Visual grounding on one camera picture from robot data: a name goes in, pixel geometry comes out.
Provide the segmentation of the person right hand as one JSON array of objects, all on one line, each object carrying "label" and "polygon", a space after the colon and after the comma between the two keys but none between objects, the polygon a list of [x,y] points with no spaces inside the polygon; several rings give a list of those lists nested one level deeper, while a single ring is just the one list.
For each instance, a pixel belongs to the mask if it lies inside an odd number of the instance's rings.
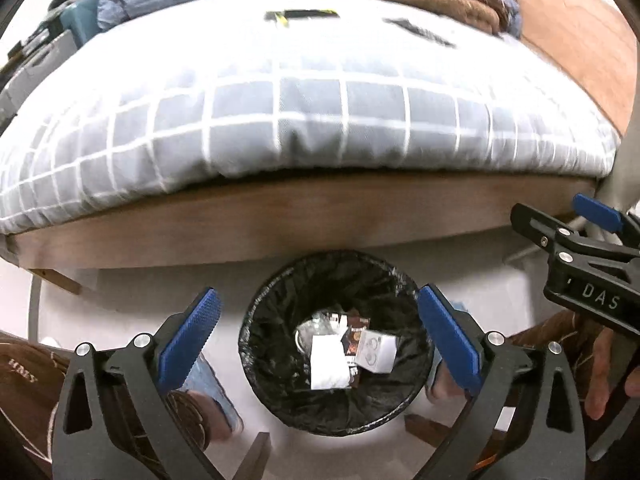
[{"label": "person right hand", "polygon": [[609,328],[600,331],[592,347],[592,369],[585,398],[585,412],[592,420],[600,419],[611,396],[608,375],[612,366],[612,345],[616,333]]}]

